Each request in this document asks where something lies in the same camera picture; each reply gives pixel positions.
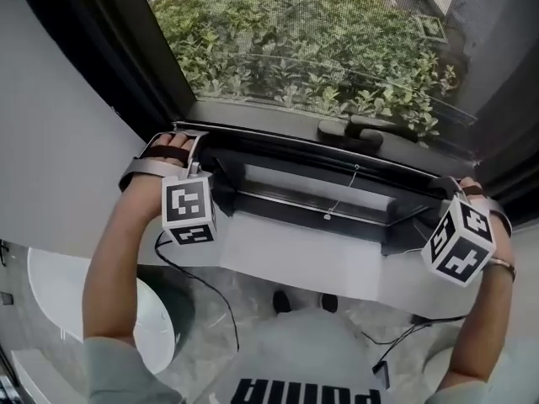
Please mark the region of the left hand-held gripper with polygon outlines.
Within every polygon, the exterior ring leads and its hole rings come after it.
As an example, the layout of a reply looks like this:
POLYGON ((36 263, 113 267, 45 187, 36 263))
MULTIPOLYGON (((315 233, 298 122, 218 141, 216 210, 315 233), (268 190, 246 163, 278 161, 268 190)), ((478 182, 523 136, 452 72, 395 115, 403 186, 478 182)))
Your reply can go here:
POLYGON ((163 230, 179 246, 214 242, 216 212, 211 194, 212 174, 200 164, 200 151, 208 138, 206 131, 185 130, 193 146, 186 151, 175 146, 155 146, 149 142, 134 157, 119 181, 125 191, 134 176, 146 174, 162 180, 163 230))

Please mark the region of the person's left hand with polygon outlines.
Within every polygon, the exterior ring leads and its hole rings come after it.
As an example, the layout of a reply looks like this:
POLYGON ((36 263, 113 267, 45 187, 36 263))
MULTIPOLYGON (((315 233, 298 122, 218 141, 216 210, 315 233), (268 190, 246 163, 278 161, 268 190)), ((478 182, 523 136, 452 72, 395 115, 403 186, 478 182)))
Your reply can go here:
POLYGON ((152 146, 171 146, 174 148, 180 148, 186 151, 190 151, 194 141, 190 139, 185 133, 164 133, 161 134, 153 143, 152 146))

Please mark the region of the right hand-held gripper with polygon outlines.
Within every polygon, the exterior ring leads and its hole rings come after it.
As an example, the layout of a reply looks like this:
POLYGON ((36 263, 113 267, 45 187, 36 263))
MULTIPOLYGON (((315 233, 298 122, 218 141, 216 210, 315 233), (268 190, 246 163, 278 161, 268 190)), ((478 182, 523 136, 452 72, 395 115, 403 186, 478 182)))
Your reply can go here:
POLYGON ((491 264, 512 273, 512 265, 494 256, 496 241, 491 217, 497 216, 507 234, 512 235, 512 225, 501 205, 486 195, 468 199, 453 177, 436 178, 430 186, 445 191, 446 209, 420 251, 427 269, 461 287, 468 286, 491 264))

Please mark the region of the person's right hand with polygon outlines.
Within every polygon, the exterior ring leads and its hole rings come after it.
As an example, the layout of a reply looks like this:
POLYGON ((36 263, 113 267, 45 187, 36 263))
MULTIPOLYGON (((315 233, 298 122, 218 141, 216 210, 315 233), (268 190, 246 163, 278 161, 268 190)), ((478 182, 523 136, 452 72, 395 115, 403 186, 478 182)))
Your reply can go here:
POLYGON ((485 193, 481 184, 470 177, 461 179, 458 184, 460 189, 468 199, 474 197, 485 197, 485 193))

